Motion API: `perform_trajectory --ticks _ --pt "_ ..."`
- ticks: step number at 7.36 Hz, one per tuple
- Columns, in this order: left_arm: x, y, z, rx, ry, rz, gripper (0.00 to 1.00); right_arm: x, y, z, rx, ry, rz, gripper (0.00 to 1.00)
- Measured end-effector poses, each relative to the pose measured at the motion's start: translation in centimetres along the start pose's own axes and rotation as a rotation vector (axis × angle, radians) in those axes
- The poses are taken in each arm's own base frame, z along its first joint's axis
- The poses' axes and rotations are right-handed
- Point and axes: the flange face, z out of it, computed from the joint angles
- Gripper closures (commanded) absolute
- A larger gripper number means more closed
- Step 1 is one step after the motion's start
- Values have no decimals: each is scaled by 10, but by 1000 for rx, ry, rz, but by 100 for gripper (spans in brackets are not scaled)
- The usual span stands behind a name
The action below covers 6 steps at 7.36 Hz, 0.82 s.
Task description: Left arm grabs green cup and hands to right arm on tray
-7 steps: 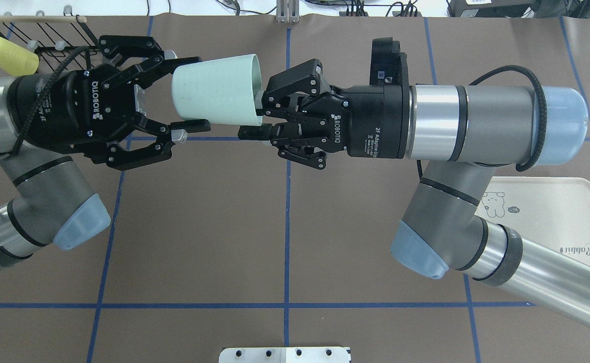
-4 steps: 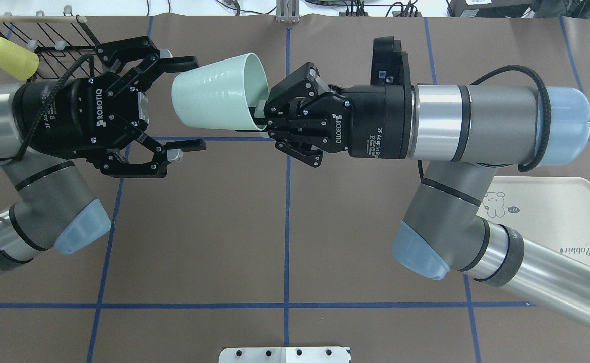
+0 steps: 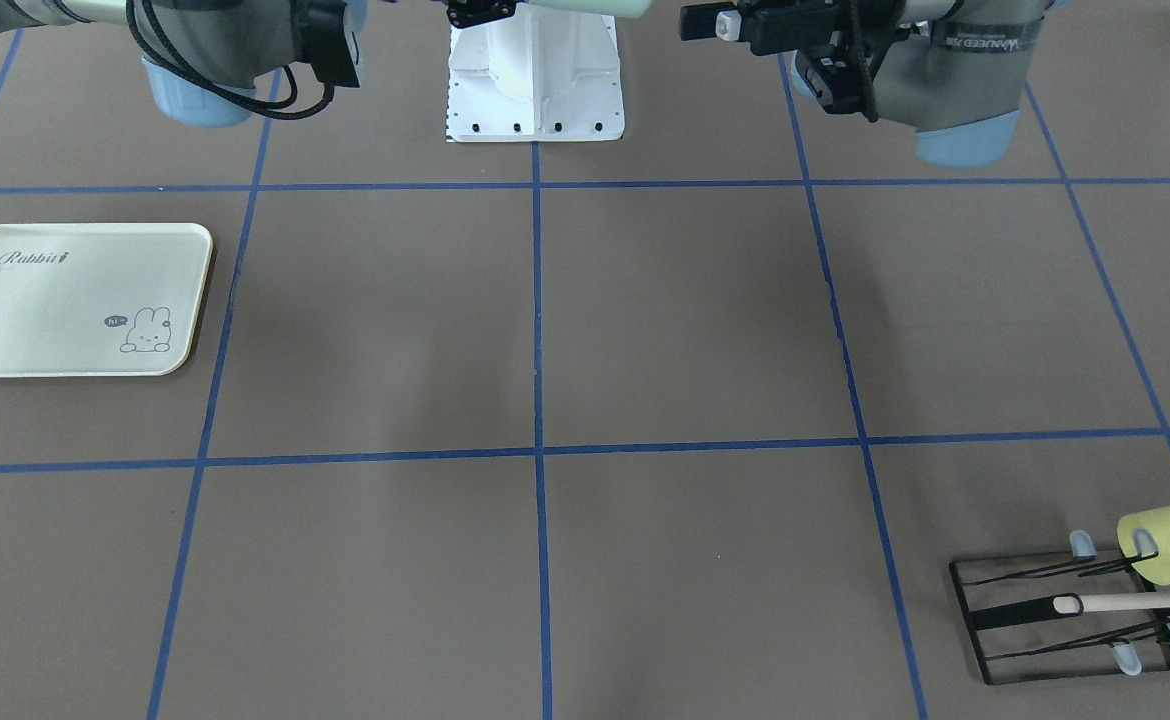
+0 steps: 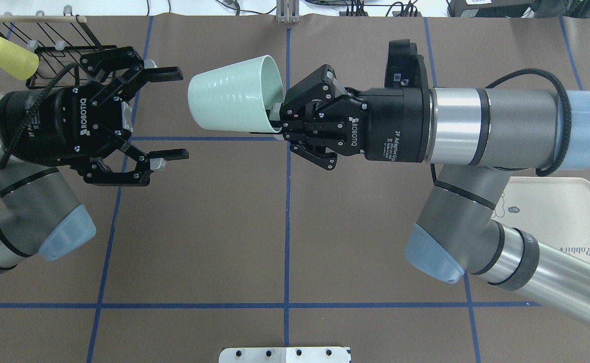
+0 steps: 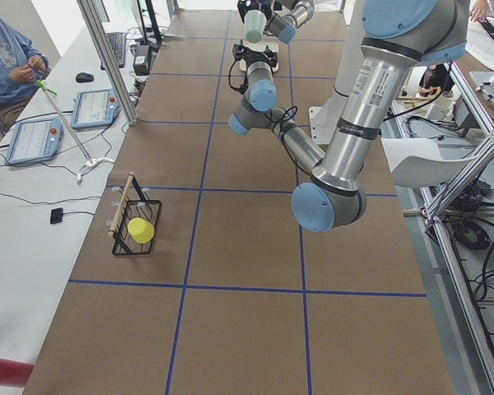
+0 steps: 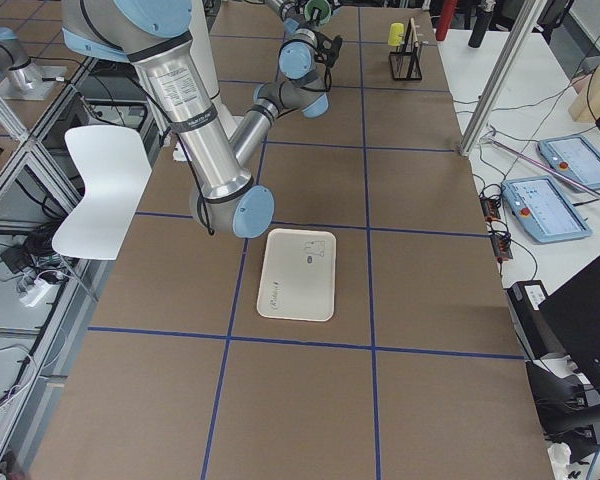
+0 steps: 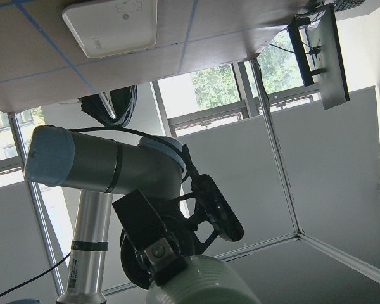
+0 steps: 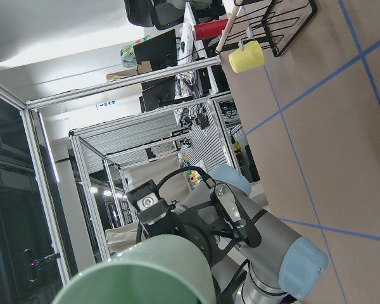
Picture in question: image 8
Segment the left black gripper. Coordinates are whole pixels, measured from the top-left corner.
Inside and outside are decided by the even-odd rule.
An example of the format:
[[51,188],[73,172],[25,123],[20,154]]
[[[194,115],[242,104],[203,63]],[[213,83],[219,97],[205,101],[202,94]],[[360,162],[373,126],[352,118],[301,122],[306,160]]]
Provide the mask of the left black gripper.
[[188,209],[167,207],[165,232],[192,242],[205,256],[210,267],[221,262],[240,242],[241,236],[231,229],[214,206],[194,206]]

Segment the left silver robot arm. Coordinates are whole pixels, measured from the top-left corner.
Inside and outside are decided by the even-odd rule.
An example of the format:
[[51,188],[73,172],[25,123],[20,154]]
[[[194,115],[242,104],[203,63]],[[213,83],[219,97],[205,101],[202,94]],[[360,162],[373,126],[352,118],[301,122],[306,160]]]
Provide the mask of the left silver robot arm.
[[327,269],[327,255],[250,197],[237,170],[192,171],[200,185],[174,214],[174,233],[199,261],[204,303],[291,303],[305,299]]

